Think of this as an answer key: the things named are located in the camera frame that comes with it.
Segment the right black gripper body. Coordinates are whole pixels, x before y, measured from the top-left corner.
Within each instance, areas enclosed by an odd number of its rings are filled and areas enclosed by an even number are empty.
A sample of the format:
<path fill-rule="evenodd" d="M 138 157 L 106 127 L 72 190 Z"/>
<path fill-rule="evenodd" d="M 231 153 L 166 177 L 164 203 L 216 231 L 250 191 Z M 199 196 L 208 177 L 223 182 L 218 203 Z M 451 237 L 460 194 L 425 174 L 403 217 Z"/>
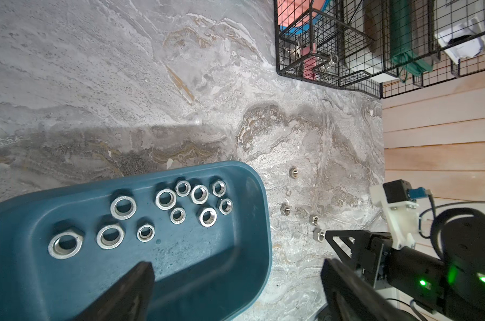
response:
<path fill-rule="evenodd" d="M 392 235 L 368 230 L 326 231 L 325 240 L 339 259 L 371 287 L 390 287 L 386 261 L 392 252 Z"/>

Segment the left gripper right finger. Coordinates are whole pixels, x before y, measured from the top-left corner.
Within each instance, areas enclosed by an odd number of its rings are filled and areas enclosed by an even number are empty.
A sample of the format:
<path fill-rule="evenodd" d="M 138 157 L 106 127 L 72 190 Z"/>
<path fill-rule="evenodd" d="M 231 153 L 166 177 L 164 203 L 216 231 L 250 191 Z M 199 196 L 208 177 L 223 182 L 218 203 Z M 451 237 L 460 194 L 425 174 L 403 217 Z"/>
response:
<path fill-rule="evenodd" d="M 397 309 L 337 259 L 325 259 L 321 282 L 331 320 L 416 320 Z"/>

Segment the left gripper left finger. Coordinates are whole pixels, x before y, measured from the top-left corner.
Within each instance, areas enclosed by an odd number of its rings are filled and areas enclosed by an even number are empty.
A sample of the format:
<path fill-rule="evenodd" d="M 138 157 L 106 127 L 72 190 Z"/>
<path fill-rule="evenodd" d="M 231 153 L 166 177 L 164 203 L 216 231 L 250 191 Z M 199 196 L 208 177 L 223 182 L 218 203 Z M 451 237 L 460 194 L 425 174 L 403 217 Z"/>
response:
<path fill-rule="evenodd" d="M 75 320 L 146 320 L 154 287 L 150 262 L 137 263 Z"/>

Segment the teal plastic storage box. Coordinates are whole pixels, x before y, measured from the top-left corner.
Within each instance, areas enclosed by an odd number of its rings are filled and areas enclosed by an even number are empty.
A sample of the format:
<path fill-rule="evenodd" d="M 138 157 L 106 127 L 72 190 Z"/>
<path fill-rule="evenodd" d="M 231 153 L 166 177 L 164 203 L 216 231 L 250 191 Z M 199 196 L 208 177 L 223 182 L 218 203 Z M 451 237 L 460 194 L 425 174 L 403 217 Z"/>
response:
<path fill-rule="evenodd" d="M 212 227 L 198 220 L 201 205 L 177 200 L 186 211 L 180 225 L 155 204 L 158 191 L 187 180 L 192 186 L 226 183 L 233 201 Z M 134 198 L 126 220 L 111 216 L 111 202 Z M 125 231 L 115 249 L 102 250 L 98 231 L 119 223 Z M 155 228 L 147 243 L 136 234 Z M 70 259 L 52 258 L 51 238 L 82 232 L 83 246 Z M 150 262 L 154 287 L 149 320 L 229 320 L 262 293 L 272 265 L 265 186 L 245 163 L 225 161 L 28 193 L 0 203 L 0 320 L 71 320 L 139 262 Z"/>

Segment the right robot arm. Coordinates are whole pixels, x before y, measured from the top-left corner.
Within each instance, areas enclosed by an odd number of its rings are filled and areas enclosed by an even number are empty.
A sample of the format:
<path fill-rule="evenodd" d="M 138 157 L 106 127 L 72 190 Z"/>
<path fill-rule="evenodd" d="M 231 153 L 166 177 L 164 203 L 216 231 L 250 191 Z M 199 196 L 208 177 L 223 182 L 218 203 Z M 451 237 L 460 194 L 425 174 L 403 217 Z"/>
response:
<path fill-rule="evenodd" d="M 396 288 L 415 304 L 451 320 L 485 320 L 485 214 L 443 211 L 432 222 L 430 256 L 395 250 L 389 233 L 328 231 L 337 258 L 326 259 L 321 281 L 333 320 L 409 320 L 378 288 Z"/>

